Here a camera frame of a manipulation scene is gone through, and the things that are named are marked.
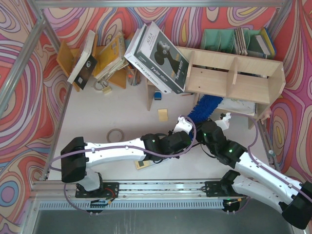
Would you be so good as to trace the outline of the blue microfiber duster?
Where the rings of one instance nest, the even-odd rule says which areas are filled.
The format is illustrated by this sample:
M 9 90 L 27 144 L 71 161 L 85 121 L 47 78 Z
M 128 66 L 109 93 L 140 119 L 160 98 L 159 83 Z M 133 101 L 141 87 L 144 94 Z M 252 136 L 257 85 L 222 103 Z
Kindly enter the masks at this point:
M 223 97 L 204 95 L 188 114 L 188 117 L 194 123 L 206 121 L 223 99 Z

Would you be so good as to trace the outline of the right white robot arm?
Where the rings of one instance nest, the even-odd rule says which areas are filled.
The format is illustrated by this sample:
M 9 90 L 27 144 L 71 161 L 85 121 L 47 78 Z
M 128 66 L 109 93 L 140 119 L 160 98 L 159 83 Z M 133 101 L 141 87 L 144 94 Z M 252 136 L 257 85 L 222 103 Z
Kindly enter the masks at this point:
M 256 199 L 278 211 L 292 226 L 306 229 L 312 219 L 311 182 L 300 182 L 266 165 L 250 149 L 226 139 L 214 121 L 202 123 L 196 138 L 231 168 L 221 179 L 224 192 Z

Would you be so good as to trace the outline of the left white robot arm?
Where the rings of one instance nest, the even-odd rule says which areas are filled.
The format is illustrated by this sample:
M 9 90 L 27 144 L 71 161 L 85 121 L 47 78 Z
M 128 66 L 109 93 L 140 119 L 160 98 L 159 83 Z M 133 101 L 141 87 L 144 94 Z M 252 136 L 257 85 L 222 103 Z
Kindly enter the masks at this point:
M 192 147 L 190 133 L 195 124 L 180 116 L 170 134 L 145 134 L 129 141 L 115 143 L 85 142 L 83 137 L 72 139 L 60 152 L 61 181 L 77 183 L 87 192 L 102 189 L 100 173 L 93 167 L 120 160 L 153 161 L 180 157 Z

